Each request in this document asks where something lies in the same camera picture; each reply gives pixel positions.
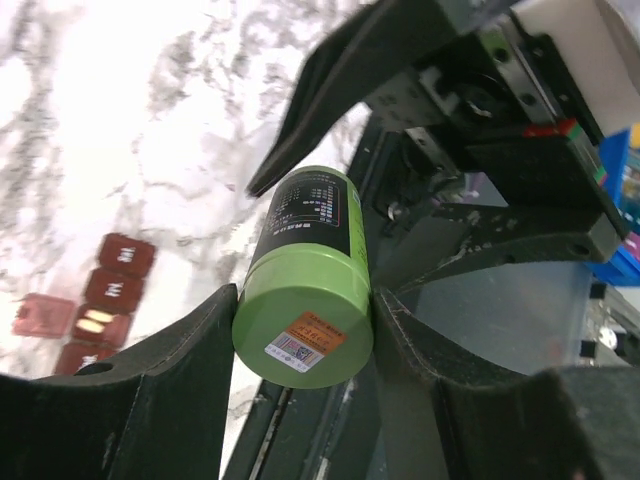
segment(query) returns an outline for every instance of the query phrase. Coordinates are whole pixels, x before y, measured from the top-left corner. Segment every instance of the red component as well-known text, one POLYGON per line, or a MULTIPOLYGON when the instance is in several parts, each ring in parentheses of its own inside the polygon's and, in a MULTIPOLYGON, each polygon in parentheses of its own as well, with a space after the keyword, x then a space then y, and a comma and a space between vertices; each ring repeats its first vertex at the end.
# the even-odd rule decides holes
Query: red component
POLYGON ((119 349, 127 340, 131 323, 130 315, 111 314, 85 304, 78 309, 71 336, 75 340, 119 349))
POLYGON ((116 353, 110 348, 70 342, 62 349, 54 373, 56 375, 74 375, 81 368, 109 358, 116 353))
POLYGON ((13 323, 14 335, 61 338, 68 331, 75 304, 39 293, 30 293, 22 301, 13 323))
POLYGON ((143 289, 142 279, 98 268, 91 274, 84 298, 98 308, 127 315, 138 308, 143 289))
POLYGON ((527 128, 524 132, 525 137, 553 137, 553 136, 563 136, 566 137, 569 135, 571 130, 578 125, 578 121, 575 118, 570 118, 569 120, 563 120, 557 125, 548 125, 544 127, 540 127, 537 125, 532 125, 527 128))
POLYGON ((104 237, 98 261, 100 265, 117 273, 144 278, 155 260, 156 247, 119 233, 104 237))

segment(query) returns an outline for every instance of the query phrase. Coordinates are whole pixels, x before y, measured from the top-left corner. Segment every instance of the white symbol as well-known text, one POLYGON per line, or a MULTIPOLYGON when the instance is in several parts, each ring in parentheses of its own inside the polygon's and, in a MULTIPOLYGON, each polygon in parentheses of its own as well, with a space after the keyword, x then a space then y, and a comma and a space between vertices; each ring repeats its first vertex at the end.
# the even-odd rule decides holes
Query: white symbol
POLYGON ((118 255, 118 261, 124 263, 131 263, 133 261, 133 255, 136 253, 134 247, 120 249, 120 255, 118 255))
POLYGON ((80 365, 80 369, 91 365, 92 363, 96 363, 98 361, 98 356, 97 355, 85 355, 84 357, 82 357, 82 365, 80 365))
POLYGON ((105 296, 107 297, 119 297, 120 294, 122 293, 122 287, 124 286, 124 283, 120 282, 120 283, 109 283, 107 285, 107 291, 104 292, 105 296))

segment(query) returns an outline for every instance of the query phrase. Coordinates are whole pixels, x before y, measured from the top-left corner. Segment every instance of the metal bracket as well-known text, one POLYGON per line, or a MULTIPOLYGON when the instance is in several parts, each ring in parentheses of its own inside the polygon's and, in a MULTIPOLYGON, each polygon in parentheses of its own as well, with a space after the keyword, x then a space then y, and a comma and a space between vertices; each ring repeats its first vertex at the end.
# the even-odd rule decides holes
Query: metal bracket
POLYGON ((0 377, 0 478, 218 478, 237 295, 74 376, 0 377))
POLYGON ((509 16, 503 15, 494 24, 482 28, 478 36, 529 120, 538 125, 555 123, 561 117, 560 110, 533 72, 525 51, 520 48, 523 39, 509 16))
POLYGON ((614 479, 640 468, 640 371, 525 377, 483 360, 374 294, 389 478, 614 479), (615 446, 610 435, 616 432, 615 446))

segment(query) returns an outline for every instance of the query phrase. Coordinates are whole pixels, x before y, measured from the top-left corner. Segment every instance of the black label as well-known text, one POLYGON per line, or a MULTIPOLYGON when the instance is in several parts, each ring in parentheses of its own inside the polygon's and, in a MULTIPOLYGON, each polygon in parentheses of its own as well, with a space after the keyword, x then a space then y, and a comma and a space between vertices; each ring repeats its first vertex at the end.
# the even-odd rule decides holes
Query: black label
POLYGON ((347 182, 323 171, 294 174, 276 190, 251 264, 292 243, 317 243, 351 255, 347 182))

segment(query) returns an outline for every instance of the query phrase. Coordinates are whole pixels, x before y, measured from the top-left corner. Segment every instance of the barcode sticker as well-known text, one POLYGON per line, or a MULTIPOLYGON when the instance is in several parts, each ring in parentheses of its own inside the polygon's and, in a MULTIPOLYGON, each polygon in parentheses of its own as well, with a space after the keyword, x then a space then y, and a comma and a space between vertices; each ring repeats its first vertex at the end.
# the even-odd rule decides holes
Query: barcode sticker
POLYGON ((278 335, 273 342, 265 347, 264 351, 300 373, 308 372, 311 367, 324 358, 324 355, 286 332, 278 335))
POLYGON ((300 373, 344 343, 347 335, 313 312, 304 312, 264 351, 300 373))

